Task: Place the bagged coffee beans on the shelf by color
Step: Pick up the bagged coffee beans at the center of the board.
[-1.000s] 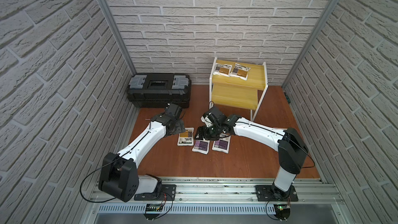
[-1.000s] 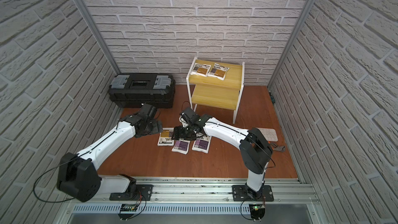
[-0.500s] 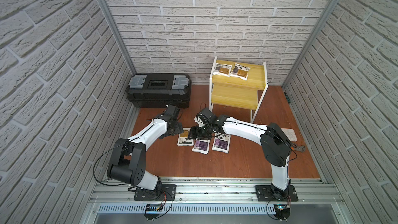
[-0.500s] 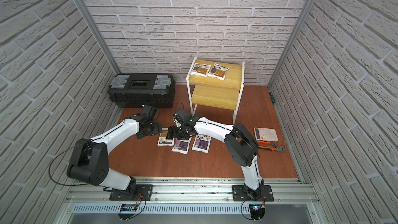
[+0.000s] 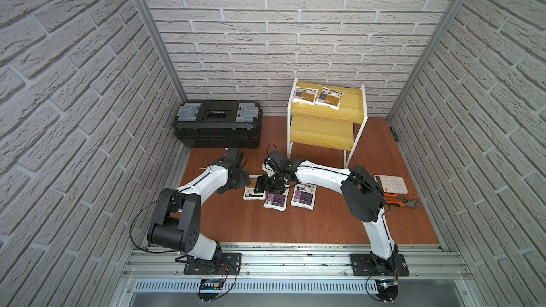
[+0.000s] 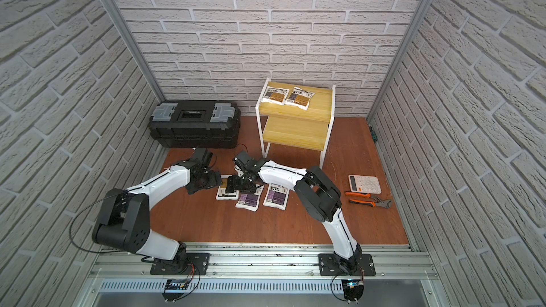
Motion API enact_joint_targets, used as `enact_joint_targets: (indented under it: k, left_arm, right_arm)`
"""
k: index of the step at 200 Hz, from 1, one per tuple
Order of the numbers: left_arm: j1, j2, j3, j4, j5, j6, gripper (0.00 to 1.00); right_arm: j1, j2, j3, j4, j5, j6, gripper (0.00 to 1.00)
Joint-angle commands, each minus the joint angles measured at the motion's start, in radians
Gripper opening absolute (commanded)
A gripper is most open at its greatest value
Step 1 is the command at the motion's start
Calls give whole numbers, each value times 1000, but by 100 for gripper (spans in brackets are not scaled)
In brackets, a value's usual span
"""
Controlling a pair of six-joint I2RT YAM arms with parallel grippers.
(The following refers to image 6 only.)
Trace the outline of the yellow coffee bag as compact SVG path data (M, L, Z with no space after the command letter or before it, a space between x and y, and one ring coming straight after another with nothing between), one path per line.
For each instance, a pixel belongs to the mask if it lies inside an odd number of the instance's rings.
M286 88L275 88L268 86L260 102L271 103L274 105L284 105L288 94L289 90Z
M222 175L221 180L222 183L218 187L216 200L238 200L239 192L237 190L234 190L232 193L227 192L228 175Z
M285 100L285 104L300 108L302 110L308 110L313 96L314 92L310 92L299 87L294 87Z

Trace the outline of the yellow coffee bag bottom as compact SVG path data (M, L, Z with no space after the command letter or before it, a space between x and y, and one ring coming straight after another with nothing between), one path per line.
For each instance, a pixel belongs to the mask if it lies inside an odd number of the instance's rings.
M286 88L275 88L268 86L260 102L271 103L274 105L284 105L288 94L289 90Z

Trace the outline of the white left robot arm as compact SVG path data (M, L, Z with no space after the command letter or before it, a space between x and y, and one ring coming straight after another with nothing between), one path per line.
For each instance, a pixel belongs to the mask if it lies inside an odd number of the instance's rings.
M112 189L102 202L92 240L132 254L173 261L181 243L152 230L152 208L180 188L194 194L221 183L218 171L197 161L181 161L136 186Z

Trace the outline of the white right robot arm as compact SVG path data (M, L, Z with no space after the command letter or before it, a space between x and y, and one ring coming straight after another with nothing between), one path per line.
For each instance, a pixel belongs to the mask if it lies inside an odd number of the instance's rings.
M324 226L336 261L348 267L356 265L362 251L345 221L341 192L320 167L297 169L266 158L253 159L245 152L233 161L243 172L235 180L236 189L253 190L258 185L273 184L294 191L307 213Z

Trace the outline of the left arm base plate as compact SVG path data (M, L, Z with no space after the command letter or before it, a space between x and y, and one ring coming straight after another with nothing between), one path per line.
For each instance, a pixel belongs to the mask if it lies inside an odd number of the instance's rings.
M150 269L151 275L187 275L195 271L195 274L205 275L208 268L210 253L197 253L182 251L173 260L155 259Z

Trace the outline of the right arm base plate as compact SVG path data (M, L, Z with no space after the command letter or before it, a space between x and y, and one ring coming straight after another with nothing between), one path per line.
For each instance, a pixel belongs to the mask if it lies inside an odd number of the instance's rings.
M334 253L318 255L318 268L323 277L334 276L360 276L374 277L376 275L375 264L370 254L355 253L349 260Z

